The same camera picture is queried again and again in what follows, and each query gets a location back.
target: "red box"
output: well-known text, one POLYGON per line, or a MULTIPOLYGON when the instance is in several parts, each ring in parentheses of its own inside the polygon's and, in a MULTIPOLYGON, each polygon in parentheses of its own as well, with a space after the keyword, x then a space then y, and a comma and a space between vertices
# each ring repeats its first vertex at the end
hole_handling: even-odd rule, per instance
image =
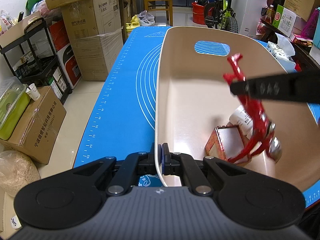
POLYGON ((68 34, 63 20, 56 22, 49 27, 54 46, 57 50, 58 59, 70 87, 73 89, 81 78, 81 72, 74 56, 68 34))
MULTIPOLYGON (((247 143, 239 125, 217 126, 211 133, 204 149, 206 155, 228 161, 237 156, 247 143)), ((250 162, 249 156, 236 161, 235 164, 244 166, 250 162)))

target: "wooden chair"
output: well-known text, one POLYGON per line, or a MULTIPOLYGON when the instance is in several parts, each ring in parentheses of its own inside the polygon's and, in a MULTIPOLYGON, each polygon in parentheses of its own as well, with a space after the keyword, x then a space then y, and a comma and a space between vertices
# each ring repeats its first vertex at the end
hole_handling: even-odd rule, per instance
POLYGON ((170 26, 173 26, 172 0, 143 0, 144 9, 147 11, 165 11, 167 14, 167 21, 170 21, 170 26), (161 5, 149 5, 149 2, 165 1, 165 9, 153 9, 152 7, 161 5))

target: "basket handle hole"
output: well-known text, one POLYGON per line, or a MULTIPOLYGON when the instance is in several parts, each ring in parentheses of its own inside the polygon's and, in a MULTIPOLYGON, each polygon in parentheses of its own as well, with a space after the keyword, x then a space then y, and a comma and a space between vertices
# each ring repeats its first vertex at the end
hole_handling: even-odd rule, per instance
POLYGON ((195 44, 195 51, 201 54, 226 56, 230 52, 228 44, 213 41, 198 41, 195 44))

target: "tissue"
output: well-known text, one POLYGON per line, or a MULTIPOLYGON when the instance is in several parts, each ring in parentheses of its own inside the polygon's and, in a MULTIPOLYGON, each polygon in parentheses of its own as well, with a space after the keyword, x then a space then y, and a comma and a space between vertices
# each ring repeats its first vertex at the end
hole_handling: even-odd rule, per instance
POLYGON ((287 73, 293 72, 296 63, 291 56, 295 55, 291 42, 281 34, 276 33, 278 44, 268 41, 267 50, 276 58, 287 73))

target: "green box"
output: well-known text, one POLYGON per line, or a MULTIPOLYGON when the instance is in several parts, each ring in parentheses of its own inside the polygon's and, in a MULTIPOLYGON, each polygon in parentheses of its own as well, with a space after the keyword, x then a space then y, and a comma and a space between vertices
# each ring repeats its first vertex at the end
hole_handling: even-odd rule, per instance
POLYGON ((284 35, 290 37, 296 18, 297 15, 294 12, 278 5, 272 25, 284 35))

